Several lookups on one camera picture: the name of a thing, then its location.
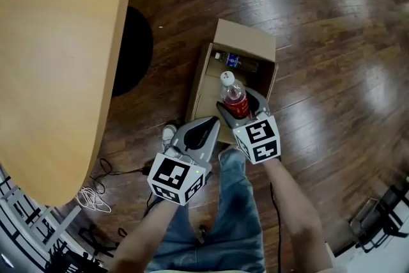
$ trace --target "white sneaker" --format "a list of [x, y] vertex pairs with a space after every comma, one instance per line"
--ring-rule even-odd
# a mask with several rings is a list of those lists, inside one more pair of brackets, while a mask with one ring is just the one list
[[231, 145], [229, 145], [226, 149], [223, 149], [221, 152], [219, 152], [219, 154], [218, 154], [218, 156], [217, 156], [217, 158], [219, 159], [219, 162], [220, 162], [220, 158], [222, 157], [222, 155], [223, 155], [225, 152], [228, 152], [229, 150], [232, 150], [232, 149], [238, 150], [239, 152], [242, 152], [242, 150], [238, 147], [237, 144], [231, 144]]
[[163, 152], [165, 152], [171, 145], [172, 138], [177, 130], [178, 129], [172, 124], [165, 125], [164, 129], [162, 130]]

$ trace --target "bottle label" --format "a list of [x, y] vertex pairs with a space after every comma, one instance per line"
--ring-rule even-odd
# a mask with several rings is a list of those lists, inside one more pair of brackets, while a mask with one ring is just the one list
[[247, 97], [244, 97], [243, 100], [237, 104], [228, 104], [225, 102], [224, 105], [226, 105], [236, 118], [245, 118], [250, 115], [249, 101], [247, 100]]
[[238, 64], [238, 56], [229, 54], [227, 65], [230, 67], [237, 67]]

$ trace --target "plastic bottle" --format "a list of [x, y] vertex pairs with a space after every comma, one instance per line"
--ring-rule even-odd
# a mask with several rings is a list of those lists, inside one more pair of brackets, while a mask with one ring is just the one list
[[220, 76], [222, 81], [221, 97], [224, 105], [236, 118], [244, 118], [250, 115], [249, 102], [243, 84], [235, 79], [232, 72], [223, 72]]
[[227, 66], [238, 68], [239, 70], [243, 70], [246, 72], [256, 73], [258, 70], [258, 62], [241, 57], [238, 55], [231, 54], [230, 52], [216, 52], [215, 59], [225, 63]]

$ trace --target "white cable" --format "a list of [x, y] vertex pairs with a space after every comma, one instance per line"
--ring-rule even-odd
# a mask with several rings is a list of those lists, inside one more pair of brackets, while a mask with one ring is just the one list
[[84, 208], [89, 208], [91, 210], [96, 210], [98, 212], [111, 213], [112, 210], [110, 206], [101, 199], [100, 195], [97, 194], [93, 189], [88, 187], [83, 187], [75, 196], [78, 204]]

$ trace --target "blue label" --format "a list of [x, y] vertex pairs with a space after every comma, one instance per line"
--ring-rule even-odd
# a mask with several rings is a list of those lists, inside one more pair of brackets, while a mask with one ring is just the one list
[[238, 56], [230, 54], [228, 57], [228, 66], [236, 67], [238, 64]]

